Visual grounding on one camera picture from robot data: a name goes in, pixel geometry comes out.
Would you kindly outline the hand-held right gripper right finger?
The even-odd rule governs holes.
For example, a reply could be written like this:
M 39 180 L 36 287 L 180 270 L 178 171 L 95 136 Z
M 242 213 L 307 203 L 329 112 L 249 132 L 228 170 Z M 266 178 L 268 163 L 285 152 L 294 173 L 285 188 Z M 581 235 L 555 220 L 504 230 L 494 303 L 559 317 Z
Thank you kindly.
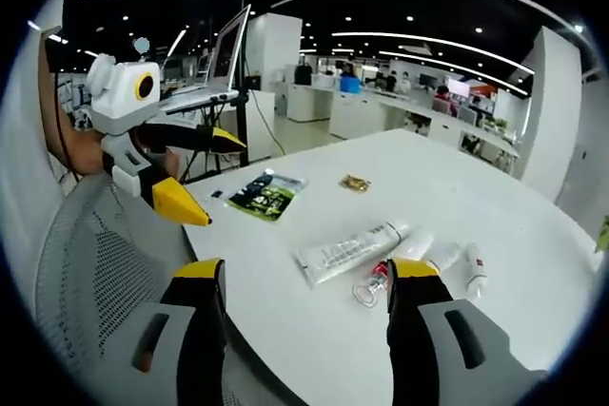
M 517 405 L 546 373 L 510 351 L 508 335 L 455 300 L 423 261 L 388 261 L 387 344 L 395 405 Z

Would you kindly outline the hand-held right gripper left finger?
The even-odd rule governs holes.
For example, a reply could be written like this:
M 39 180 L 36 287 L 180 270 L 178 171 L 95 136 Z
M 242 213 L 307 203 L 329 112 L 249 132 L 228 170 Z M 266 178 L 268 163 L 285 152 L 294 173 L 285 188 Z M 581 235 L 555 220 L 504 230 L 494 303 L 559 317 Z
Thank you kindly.
M 181 267 L 107 340 L 108 405 L 221 405 L 225 262 Z

